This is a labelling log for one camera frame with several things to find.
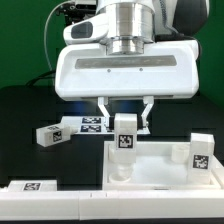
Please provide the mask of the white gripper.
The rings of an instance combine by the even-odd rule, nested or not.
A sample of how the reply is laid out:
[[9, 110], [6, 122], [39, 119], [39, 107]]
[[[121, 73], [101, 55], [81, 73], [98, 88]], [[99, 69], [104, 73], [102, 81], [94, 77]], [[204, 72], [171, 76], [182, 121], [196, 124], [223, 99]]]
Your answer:
[[146, 128], [154, 97], [190, 98], [197, 92], [198, 56], [195, 40], [146, 44], [140, 55], [108, 55], [98, 43], [70, 45], [59, 55], [55, 90], [67, 101], [99, 97], [107, 129], [114, 128], [108, 98], [143, 97], [141, 118]]

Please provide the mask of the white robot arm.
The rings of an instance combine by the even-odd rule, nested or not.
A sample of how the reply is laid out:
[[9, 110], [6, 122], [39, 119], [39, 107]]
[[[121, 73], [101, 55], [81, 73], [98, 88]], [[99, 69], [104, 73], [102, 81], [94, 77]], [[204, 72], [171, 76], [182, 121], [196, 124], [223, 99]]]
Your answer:
[[199, 89], [193, 35], [209, 0], [97, 0], [94, 16], [67, 26], [55, 90], [64, 100], [96, 100], [110, 128], [111, 99], [141, 99], [142, 122], [157, 98], [190, 98]]

